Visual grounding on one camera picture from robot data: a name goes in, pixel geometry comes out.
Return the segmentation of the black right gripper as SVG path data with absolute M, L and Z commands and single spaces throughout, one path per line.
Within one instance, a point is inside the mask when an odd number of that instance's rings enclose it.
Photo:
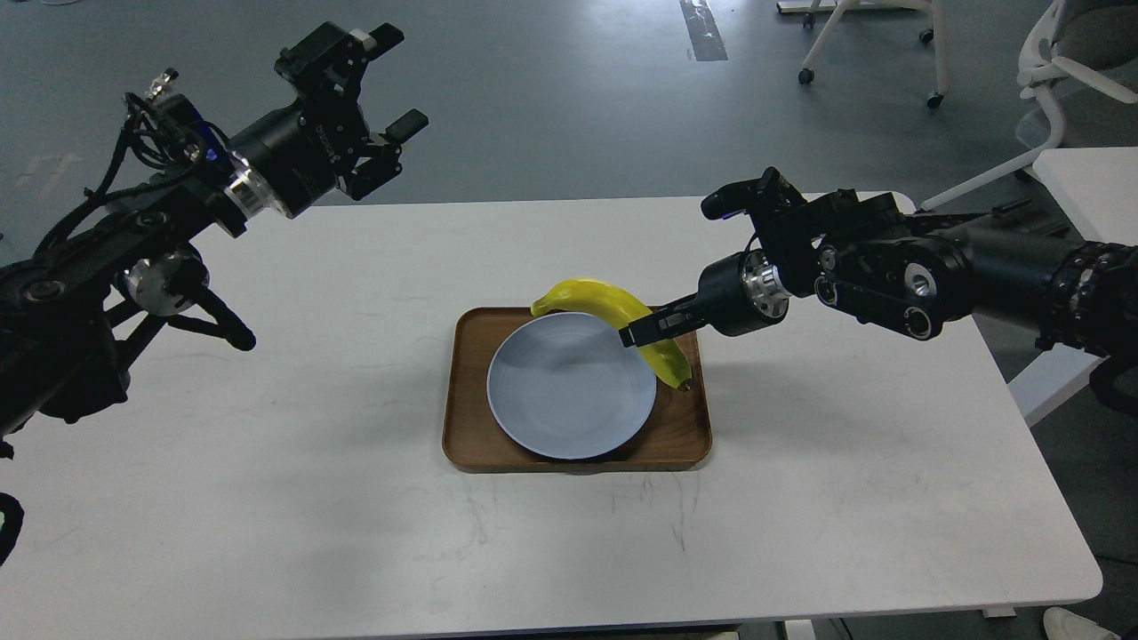
M 789 311 L 789 295 L 777 268 L 761 251 L 736 252 L 716 260 L 699 276 L 696 295 L 655 307 L 618 329 L 622 346 L 650 346 L 696 333 L 711 325 L 716 333 L 737 337 L 780 325 Z

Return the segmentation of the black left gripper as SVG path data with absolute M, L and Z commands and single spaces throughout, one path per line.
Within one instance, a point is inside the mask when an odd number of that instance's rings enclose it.
M 390 23 L 373 31 L 324 23 L 280 50 L 274 72 L 296 101 L 244 128 L 230 146 L 225 195 L 245 219 L 264 210 L 296 218 L 333 188 L 362 200 L 402 173 L 403 145 L 429 117 L 412 108 L 371 132 L 358 93 L 370 61 L 403 41 L 402 28 Z

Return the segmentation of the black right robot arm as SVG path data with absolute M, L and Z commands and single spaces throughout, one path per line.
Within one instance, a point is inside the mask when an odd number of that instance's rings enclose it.
M 964 315 L 998 317 L 1100 356 L 1089 376 L 1102 405 L 1135 415 L 1118 377 L 1135 369 L 1135 247 L 1073 243 L 1025 205 L 963 216 L 905 215 L 894 196 L 849 189 L 805 198 L 768 167 L 701 203 L 711 221 L 743 214 L 744 251 L 716 260 L 691 295 L 618 325 L 622 345 L 649 346 L 711 325 L 737 337 L 778 325 L 789 300 L 825 307 L 915 340 Z

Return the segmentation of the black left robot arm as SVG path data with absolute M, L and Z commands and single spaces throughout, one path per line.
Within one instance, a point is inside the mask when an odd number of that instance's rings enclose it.
M 389 23 L 313 28 L 274 64 L 292 104 L 236 136 L 173 89 L 176 69 L 126 93 L 99 186 L 31 259 L 3 266 L 3 434 L 38 413 L 74 424 L 122 404 L 130 367 L 167 325 L 251 351 L 192 239 L 211 225 L 240 236 L 264 211 L 296 218 L 331 190 L 361 200 L 398 177 L 429 121 L 412 109 L 374 132 L 358 93 L 366 66 L 403 40 Z

